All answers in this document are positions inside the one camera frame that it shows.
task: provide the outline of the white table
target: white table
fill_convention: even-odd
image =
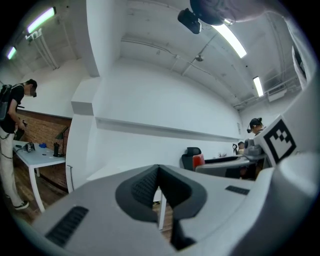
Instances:
[[[123,170],[120,170],[116,167],[110,167],[105,166],[98,170],[97,172],[93,173],[91,176],[86,178],[87,181],[94,181],[100,178],[104,178],[107,176],[115,175],[118,173],[123,172]],[[160,201],[160,211],[158,215],[158,228],[159,230],[162,230],[164,228],[164,222],[165,222],[165,214],[166,214],[166,206],[167,206],[167,199],[165,198],[164,194],[161,192],[160,188],[157,189],[157,191],[154,194],[153,197],[154,202]]]
[[[45,211],[44,205],[41,201],[36,175],[40,177],[39,168],[45,166],[54,166],[57,164],[62,164],[66,162],[64,157],[54,157],[54,151],[49,148],[41,148],[38,143],[34,143],[35,150],[30,152],[25,152],[23,149],[16,147],[16,145],[24,146],[25,141],[13,141],[13,151],[16,155],[28,166],[31,186],[33,190],[33,194],[35,197],[35,201],[38,204],[40,211],[43,213]]]

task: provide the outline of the white wall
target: white wall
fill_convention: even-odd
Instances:
[[[120,56],[121,38],[126,32],[127,0],[87,0],[87,25],[100,77],[108,74]]]
[[[88,72],[82,59],[67,61],[55,70],[46,67],[26,74],[21,82],[36,80],[37,97],[24,97],[21,106],[26,111],[72,118],[71,99],[86,76]]]
[[[299,93],[289,93],[287,92],[284,97],[277,99],[275,101],[269,102],[265,99],[255,105],[252,105],[242,111],[240,111],[240,117],[242,121],[242,132],[244,139],[253,138],[255,135],[253,133],[247,133],[248,125],[253,118],[262,118],[262,123],[264,126],[270,125],[279,114],[284,112],[290,103],[295,99]]]
[[[95,170],[181,167],[187,147],[199,147],[206,159],[231,156],[232,143],[241,138],[235,109],[201,84],[158,66],[121,58],[100,88],[103,100],[92,103],[99,106],[93,109]]]
[[[121,58],[96,116],[239,138],[238,112],[203,85],[156,65]]]

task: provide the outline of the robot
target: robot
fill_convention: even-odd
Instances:
[[[222,22],[195,0],[190,5],[194,13],[184,10],[178,19],[196,34],[198,19]],[[288,109],[245,141],[244,156],[211,164],[218,169],[215,165],[228,167],[240,158],[263,158],[269,167],[256,181],[161,164],[144,166],[86,183],[49,207],[33,223],[34,229],[21,228],[40,250],[56,255],[272,254],[319,194],[319,84],[317,67]],[[158,187],[173,209],[170,243],[159,232],[152,211]]]

